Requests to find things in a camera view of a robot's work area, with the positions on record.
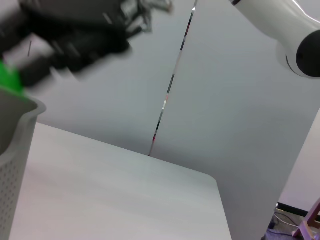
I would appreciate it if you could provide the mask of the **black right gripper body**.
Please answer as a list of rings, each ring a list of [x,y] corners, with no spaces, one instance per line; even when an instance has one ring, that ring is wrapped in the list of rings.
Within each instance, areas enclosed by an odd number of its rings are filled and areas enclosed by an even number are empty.
[[[121,0],[21,0],[30,31],[54,51],[51,68],[76,73],[130,48]]]

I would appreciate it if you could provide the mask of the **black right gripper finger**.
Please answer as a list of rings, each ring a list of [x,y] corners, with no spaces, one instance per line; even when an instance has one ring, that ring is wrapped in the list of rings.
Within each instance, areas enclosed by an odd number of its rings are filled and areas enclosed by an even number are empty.
[[[34,87],[51,74],[54,51],[33,44],[3,48],[3,86]]]

